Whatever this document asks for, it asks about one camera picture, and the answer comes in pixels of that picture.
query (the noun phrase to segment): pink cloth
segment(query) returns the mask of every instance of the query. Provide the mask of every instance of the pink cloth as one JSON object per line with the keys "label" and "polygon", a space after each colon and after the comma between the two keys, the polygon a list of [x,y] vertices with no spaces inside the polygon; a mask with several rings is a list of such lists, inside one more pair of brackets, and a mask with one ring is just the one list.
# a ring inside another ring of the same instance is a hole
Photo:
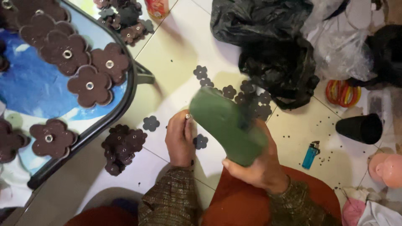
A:
{"label": "pink cloth", "polygon": [[342,225],[356,226],[363,215],[366,204],[354,198],[348,198],[342,209]]}

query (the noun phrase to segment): black plastic cup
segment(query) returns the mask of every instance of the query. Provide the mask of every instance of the black plastic cup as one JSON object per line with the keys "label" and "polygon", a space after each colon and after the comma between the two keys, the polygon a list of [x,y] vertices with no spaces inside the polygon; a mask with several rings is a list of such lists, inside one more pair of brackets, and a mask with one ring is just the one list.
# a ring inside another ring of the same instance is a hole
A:
{"label": "black plastic cup", "polygon": [[336,131],[364,144],[377,143],[382,135],[382,122],[377,114],[341,119],[336,123]]}

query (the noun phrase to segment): green rubber mallet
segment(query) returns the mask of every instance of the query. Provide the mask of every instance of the green rubber mallet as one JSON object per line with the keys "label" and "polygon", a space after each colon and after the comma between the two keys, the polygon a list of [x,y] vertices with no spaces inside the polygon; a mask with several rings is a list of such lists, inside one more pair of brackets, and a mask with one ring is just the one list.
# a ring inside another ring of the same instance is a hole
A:
{"label": "green rubber mallet", "polygon": [[222,145],[228,159],[239,165],[250,166],[267,145],[266,135],[254,126],[244,107],[223,97],[217,89],[202,87],[189,110],[193,119]]}

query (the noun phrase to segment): sweater sleeve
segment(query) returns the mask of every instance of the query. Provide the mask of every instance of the sweater sleeve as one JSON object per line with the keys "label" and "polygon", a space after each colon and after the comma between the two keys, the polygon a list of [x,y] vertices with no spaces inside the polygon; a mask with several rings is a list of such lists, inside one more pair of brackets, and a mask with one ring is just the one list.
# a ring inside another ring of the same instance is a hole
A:
{"label": "sweater sleeve", "polygon": [[284,193],[268,196],[273,226],[342,226],[310,199],[304,182],[291,180]]}
{"label": "sweater sleeve", "polygon": [[138,225],[193,226],[197,224],[198,209],[191,171],[174,167],[142,197]]}

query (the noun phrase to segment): blue lighter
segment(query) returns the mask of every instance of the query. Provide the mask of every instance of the blue lighter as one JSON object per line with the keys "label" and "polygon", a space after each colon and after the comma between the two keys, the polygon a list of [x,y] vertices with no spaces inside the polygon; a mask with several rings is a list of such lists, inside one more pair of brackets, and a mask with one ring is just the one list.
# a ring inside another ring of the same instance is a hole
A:
{"label": "blue lighter", "polygon": [[310,169],[311,164],[313,164],[313,160],[320,153],[318,149],[320,142],[313,141],[311,142],[310,146],[308,147],[306,156],[304,157],[302,167],[305,169]]}

